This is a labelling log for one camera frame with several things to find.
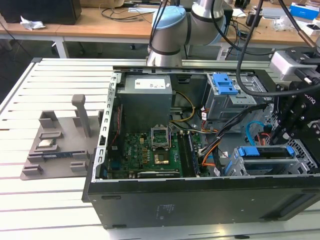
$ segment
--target yellow wire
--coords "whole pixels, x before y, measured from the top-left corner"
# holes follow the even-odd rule
[[[176,93],[182,95],[185,97],[185,99],[190,103],[190,105],[192,106],[192,113],[189,117],[187,118],[183,118],[183,119],[180,119],[180,120],[170,120],[170,122],[174,122],[174,123],[181,123],[181,122],[185,122],[185,121],[188,121],[189,119],[192,119],[192,117],[195,115],[195,106],[193,105],[193,103],[191,102],[191,100],[186,96],[184,95],[182,92],[180,91],[175,91]]]

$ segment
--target sticker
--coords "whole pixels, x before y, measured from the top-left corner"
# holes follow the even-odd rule
[[[136,79],[134,81],[135,89],[166,89],[164,79]]]
[[[202,120],[207,121],[207,114],[205,112],[201,113]]]
[[[52,155],[44,155],[43,157],[44,157],[45,159],[47,159],[47,158],[56,158],[57,155],[54,155],[54,154],[52,154]]]
[[[224,158],[228,158],[228,152],[227,151],[222,152],[222,155],[223,155]]]
[[[220,171],[218,170],[218,168],[214,168],[213,169],[213,172],[215,173],[215,175],[217,176],[217,177],[220,177]]]
[[[175,210],[174,204],[165,204],[156,206],[155,219],[164,220],[170,217]]]

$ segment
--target black device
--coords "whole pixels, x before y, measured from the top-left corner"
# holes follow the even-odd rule
[[[250,0],[235,0],[234,6],[236,8],[246,9]]]
[[[245,21],[245,24],[246,24],[248,27],[251,27],[251,26],[252,26],[252,23],[254,22],[255,16],[256,16],[255,13],[249,12],[248,17],[246,18],[246,21]],[[256,21],[256,23],[255,23],[255,25],[254,25],[255,27],[258,27],[261,18],[262,18],[262,14],[259,15],[258,20]]]
[[[81,14],[80,0],[1,0],[0,13],[7,23],[20,23],[22,16],[44,24],[74,25]]]

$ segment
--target black computer case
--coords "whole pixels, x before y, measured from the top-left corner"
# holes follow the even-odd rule
[[[22,16],[44,24],[74,25],[81,14],[80,0],[1,0],[0,13],[7,23]]]

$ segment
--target white paper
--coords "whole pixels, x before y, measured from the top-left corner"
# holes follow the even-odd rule
[[[247,16],[240,8],[233,8],[232,17],[242,18]]]
[[[215,175],[217,175],[217,177],[220,177],[220,171],[218,170],[218,168],[215,167],[213,169],[213,171],[214,171]]]
[[[20,18],[21,18],[20,24],[25,29],[28,29],[30,31],[32,31],[32,29],[43,29],[46,27],[42,21],[29,21],[27,19],[24,19],[22,16],[20,16]]]
[[[134,81],[135,89],[166,89],[166,82],[164,79],[136,79]]]
[[[129,7],[129,13],[154,13],[157,11],[157,8],[148,8],[148,7]]]

